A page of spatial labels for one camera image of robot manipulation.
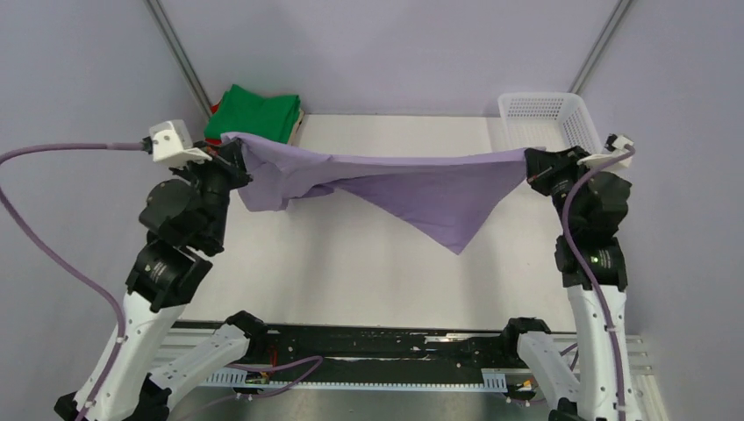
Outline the purple t shirt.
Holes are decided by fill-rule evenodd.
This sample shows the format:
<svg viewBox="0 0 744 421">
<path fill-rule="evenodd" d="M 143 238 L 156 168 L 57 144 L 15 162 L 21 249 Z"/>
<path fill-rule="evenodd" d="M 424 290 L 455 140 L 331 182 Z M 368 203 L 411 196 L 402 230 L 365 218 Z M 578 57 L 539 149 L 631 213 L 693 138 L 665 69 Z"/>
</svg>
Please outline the purple t shirt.
<svg viewBox="0 0 744 421">
<path fill-rule="evenodd" d="M 284 211 L 295 200 L 337 190 L 412 225 L 454 254 L 476 236 L 494 208 L 526 180 L 524 149 L 460 157 L 390 158 L 315 153 L 244 132 L 252 180 L 239 190 L 249 211 Z"/>
</svg>

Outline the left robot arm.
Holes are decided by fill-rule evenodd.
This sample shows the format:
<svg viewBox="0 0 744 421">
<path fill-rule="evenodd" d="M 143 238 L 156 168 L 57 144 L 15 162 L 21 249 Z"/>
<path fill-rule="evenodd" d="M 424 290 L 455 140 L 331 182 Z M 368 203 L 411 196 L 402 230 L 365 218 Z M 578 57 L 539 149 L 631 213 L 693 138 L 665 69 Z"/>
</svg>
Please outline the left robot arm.
<svg viewBox="0 0 744 421">
<path fill-rule="evenodd" d="M 186 354 L 154 367 L 170 328 L 211 270 L 211 257 L 224 249 L 231 192 L 251 180 L 238 140 L 202 143 L 172 172 L 149 192 L 139 215 L 147 241 L 126 279 L 123 324 L 84 385 L 54 406 L 65 420 L 164 420 L 215 371 L 268 353 L 265 323 L 239 311 Z"/>
</svg>

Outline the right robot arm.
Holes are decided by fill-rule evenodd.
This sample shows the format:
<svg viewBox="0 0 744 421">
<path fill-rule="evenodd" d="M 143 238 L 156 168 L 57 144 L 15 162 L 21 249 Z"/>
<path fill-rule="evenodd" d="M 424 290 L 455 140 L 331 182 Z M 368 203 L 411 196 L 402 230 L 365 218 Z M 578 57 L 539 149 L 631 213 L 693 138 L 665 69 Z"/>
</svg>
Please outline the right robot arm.
<svg viewBox="0 0 744 421">
<path fill-rule="evenodd" d="M 627 146 L 590 167 L 575 146 L 560 152 L 524 151 L 526 181 L 552 200 L 562 225 L 554 258 L 576 325 L 579 369 L 564 360 L 536 321 L 513 319 L 501 354 L 527 365 L 551 420 L 641 420 L 626 344 L 628 276 L 616 234 L 628 211 L 632 184 L 609 168 L 632 156 Z"/>
</svg>

